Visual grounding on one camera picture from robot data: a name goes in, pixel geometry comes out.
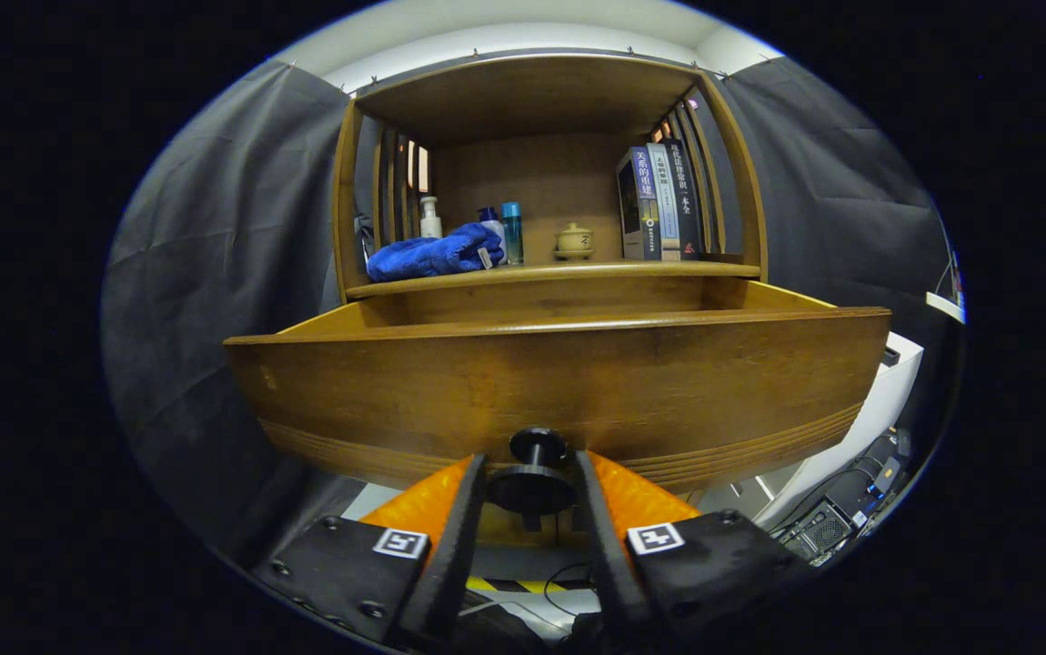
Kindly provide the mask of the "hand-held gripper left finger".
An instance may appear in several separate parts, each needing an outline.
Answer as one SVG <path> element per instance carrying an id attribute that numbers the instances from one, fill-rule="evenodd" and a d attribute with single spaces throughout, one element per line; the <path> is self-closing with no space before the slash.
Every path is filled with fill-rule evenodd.
<path id="1" fill-rule="evenodd" d="M 363 519 L 314 519 L 256 567 L 306 614 L 385 647 L 444 647 L 468 591 L 487 460 L 428 476 Z"/>

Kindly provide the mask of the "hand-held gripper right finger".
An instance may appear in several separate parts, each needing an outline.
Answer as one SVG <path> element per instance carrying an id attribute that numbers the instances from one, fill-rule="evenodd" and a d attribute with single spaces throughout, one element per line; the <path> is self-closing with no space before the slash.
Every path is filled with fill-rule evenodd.
<path id="1" fill-rule="evenodd" d="M 817 575 L 737 510 L 701 513 L 598 453 L 574 466 L 611 641 L 713 642 Z"/>

